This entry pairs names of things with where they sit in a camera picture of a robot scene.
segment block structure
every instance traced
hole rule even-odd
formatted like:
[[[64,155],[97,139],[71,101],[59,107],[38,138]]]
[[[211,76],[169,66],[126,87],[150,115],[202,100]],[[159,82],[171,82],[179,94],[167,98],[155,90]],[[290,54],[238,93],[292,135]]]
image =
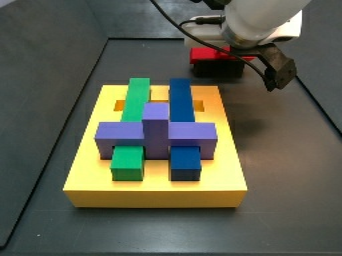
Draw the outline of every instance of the block structure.
[[[139,122],[143,117],[145,104],[150,100],[150,79],[131,78],[126,104],[122,115],[123,122]],[[113,152],[113,180],[142,181],[145,169],[143,146],[117,146]]]
[[[151,100],[169,100],[169,86],[151,86]],[[194,101],[205,111],[195,112],[201,123],[214,122],[219,140],[214,160],[202,160],[201,181],[170,181],[169,160],[145,161],[142,182],[113,181],[110,160],[101,160],[94,134],[99,122],[121,122],[114,111],[127,95],[127,85],[105,85],[68,178],[64,193],[75,207],[194,208],[238,207],[247,192],[237,149],[217,86],[191,86]]]
[[[190,79],[170,80],[170,121],[195,122]],[[171,146],[171,181],[199,181],[201,151],[198,146]]]
[[[145,118],[143,122],[99,123],[95,141],[102,160],[113,158],[113,148],[117,146],[145,146],[146,158],[151,160],[169,159],[170,146],[198,146],[201,159],[214,159],[218,142],[214,123],[169,122],[166,118],[153,119],[151,116],[149,120]]]

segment yellow base block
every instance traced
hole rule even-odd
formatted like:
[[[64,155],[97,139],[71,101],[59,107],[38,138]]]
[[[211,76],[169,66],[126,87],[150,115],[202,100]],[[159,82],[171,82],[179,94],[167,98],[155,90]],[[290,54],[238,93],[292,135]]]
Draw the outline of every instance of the yellow base block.
[[[197,122],[215,122],[218,145],[214,160],[202,160],[201,181],[170,181],[169,161],[147,160],[145,180],[113,181],[110,160],[101,160],[95,144],[99,122],[119,121],[117,101],[127,86],[103,86],[88,127],[64,185],[76,207],[193,208],[238,207],[247,186],[217,86],[193,86],[193,98],[203,107]],[[169,86],[151,86],[151,100],[169,100]]]

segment blue block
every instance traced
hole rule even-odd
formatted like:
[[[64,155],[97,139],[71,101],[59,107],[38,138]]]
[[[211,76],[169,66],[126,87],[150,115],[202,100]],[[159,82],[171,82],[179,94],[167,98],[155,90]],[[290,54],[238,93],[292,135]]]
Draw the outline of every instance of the blue block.
[[[199,180],[202,169],[199,147],[171,147],[170,169],[171,181]]]
[[[170,120],[195,122],[190,79],[170,79]]]
[[[195,122],[190,79],[170,80],[170,121]],[[201,179],[199,147],[170,147],[171,181],[194,181]]]

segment green block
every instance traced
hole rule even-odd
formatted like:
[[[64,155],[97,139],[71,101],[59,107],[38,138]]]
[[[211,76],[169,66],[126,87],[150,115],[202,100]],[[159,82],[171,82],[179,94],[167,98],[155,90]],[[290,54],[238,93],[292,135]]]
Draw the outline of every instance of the green block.
[[[150,100],[150,78],[131,78],[126,95],[122,121],[139,122],[145,104]]]
[[[150,78],[131,78],[122,115],[125,122],[141,122],[145,104],[150,100]],[[113,180],[142,181],[145,149],[142,146],[117,146],[111,162]]]
[[[145,149],[142,146],[115,147],[111,162],[113,180],[142,181],[145,173]]]

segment purple block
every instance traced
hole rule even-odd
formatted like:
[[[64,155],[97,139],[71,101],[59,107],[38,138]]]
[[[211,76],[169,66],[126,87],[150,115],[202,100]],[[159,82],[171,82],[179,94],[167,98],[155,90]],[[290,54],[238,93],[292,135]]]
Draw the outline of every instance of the purple block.
[[[146,159],[169,159],[169,104],[146,103],[143,112]]]
[[[214,159],[218,143],[215,123],[170,122],[170,146],[201,147],[201,159]]]
[[[113,148],[115,146],[143,146],[142,122],[101,122],[95,142],[103,160],[113,158]]]

